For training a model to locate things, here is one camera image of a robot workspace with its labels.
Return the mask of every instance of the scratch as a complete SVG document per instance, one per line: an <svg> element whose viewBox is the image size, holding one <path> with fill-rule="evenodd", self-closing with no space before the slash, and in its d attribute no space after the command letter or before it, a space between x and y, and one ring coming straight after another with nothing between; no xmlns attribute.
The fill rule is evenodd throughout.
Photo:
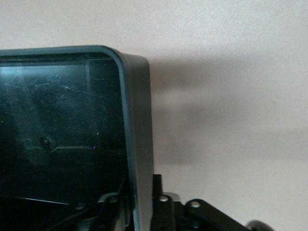
<svg viewBox="0 0 308 231"><path fill-rule="evenodd" d="M85 93L85 94L87 94L87 95L92 95L92 96L95 96L95 97L99 97L99 98L106 99L106 98L105 98L105 97L103 97L103 96L96 95L96 94L92 94L92 93L88 93L88 92L86 92L86 91L82 91L82 93Z"/></svg>
<svg viewBox="0 0 308 231"><path fill-rule="evenodd" d="M11 84L8 84L8 83L5 83L4 85L9 86L9 87L13 87L13 88L20 88L19 86L14 86L14 85L11 85Z"/></svg>
<svg viewBox="0 0 308 231"><path fill-rule="evenodd" d="M44 86L44 85L50 85L50 83L44 83L44 84L37 84L36 87Z"/></svg>
<svg viewBox="0 0 308 231"><path fill-rule="evenodd" d="M59 86L59 87L62 87L62 88L68 89L68 90L72 90L72 91L76 91L76 92L81 92L81 93L84 93L84 94L87 94L87 95L92 95L92 96L95 96L95 97L99 97L99 98L106 99L106 98L105 98L105 97L103 97L103 96L96 95L96 94L92 94L92 93L88 93L88 92L86 92L86 91L76 90L76 89L69 88L69 87L67 87L67 86L63 86L63 85L60 85L60 84L56 84L56 85L57 85L57 86Z"/></svg>
<svg viewBox="0 0 308 231"><path fill-rule="evenodd" d="M92 78L93 80L112 80L112 79L108 79L108 78Z"/></svg>

